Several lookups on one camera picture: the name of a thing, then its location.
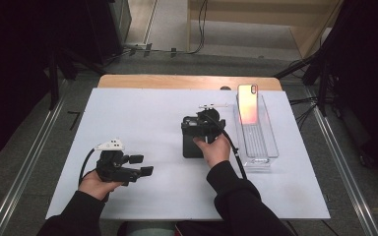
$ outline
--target hand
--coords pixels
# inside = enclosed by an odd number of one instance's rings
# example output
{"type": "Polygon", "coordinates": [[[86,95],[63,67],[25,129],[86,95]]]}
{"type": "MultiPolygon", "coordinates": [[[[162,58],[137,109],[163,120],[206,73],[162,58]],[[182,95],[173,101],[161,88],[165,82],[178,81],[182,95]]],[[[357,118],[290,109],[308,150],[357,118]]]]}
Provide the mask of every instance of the hand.
{"type": "Polygon", "coordinates": [[[122,184],[122,182],[102,182],[94,170],[84,177],[79,186],[79,191],[102,201],[109,192],[113,192],[122,184]]]}
{"type": "Polygon", "coordinates": [[[222,161],[229,160],[230,145],[223,134],[220,134],[211,144],[205,143],[198,137],[194,138],[193,142],[201,149],[205,160],[211,168],[222,161]]]}

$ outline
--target smartphone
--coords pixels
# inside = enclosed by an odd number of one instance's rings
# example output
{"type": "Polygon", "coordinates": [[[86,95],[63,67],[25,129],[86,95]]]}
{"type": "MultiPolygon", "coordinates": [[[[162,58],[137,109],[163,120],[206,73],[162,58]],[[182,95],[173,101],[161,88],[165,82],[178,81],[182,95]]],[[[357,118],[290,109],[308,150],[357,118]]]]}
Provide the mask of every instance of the smartphone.
{"type": "Polygon", "coordinates": [[[238,110],[240,113],[240,122],[243,125],[257,124],[257,96],[259,90],[257,85],[239,85],[238,86],[238,110]]]}

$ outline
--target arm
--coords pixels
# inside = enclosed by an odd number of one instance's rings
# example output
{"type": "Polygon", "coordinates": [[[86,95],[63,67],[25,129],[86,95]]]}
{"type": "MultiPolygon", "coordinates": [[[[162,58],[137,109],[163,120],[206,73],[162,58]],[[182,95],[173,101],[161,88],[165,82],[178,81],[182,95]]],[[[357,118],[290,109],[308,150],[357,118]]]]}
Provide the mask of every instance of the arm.
{"type": "Polygon", "coordinates": [[[239,179],[229,160],[229,142],[220,135],[212,144],[195,138],[204,158],[212,168],[208,182],[217,192],[215,206],[233,235],[291,235],[275,214],[261,200],[256,187],[239,179]]]}
{"type": "Polygon", "coordinates": [[[63,212],[48,218],[37,235],[100,235],[102,199],[121,184],[104,183],[95,171],[89,173],[63,212]]]}

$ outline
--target transparent acrylic tray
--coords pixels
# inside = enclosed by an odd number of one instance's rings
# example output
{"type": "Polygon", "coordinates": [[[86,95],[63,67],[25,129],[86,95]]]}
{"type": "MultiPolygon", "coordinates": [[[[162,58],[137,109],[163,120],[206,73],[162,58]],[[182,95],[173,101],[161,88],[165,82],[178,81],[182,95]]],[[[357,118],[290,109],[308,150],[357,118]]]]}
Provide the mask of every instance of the transparent acrylic tray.
{"type": "Polygon", "coordinates": [[[235,104],[235,127],[243,165],[253,168],[271,166],[273,160],[279,156],[279,152],[263,95],[260,93],[257,95],[257,119],[254,122],[243,124],[238,102],[235,104]]]}

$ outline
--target black sweater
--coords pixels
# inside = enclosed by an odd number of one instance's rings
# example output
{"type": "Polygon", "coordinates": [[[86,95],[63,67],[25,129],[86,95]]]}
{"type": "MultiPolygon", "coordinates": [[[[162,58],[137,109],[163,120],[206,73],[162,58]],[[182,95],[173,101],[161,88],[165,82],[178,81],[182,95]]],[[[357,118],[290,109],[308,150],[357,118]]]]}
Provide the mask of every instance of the black sweater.
{"type": "MultiPolygon", "coordinates": [[[[229,161],[214,166],[207,180],[217,192],[215,206],[227,230],[225,235],[291,235],[262,203],[256,187],[250,181],[238,178],[229,161]]],[[[103,207],[103,202],[77,191],[63,212],[48,218],[37,235],[100,235],[98,221],[103,207]]],[[[183,236],[206,235],[200,234],[196,226],[191,230],[191,225],[181,225],[185,231],[183,236]]]]}

